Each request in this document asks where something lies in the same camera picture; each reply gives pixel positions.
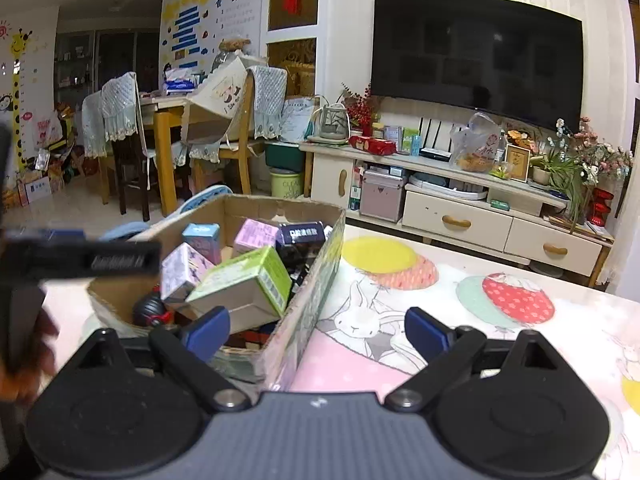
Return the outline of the person left hand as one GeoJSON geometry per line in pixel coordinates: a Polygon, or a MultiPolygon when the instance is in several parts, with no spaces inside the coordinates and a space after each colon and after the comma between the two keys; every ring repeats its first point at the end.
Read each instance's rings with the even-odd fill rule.
{"type": "Polygon", "coordinates": [[[0,396],[3,402],[32,404],[38,396],[41,379],[55,375],[55,355],[47,338],[58,338],[58,326],[47,310],[41,308],[26,361],[14,372],[8,372],[1,365],[0,396]]]}

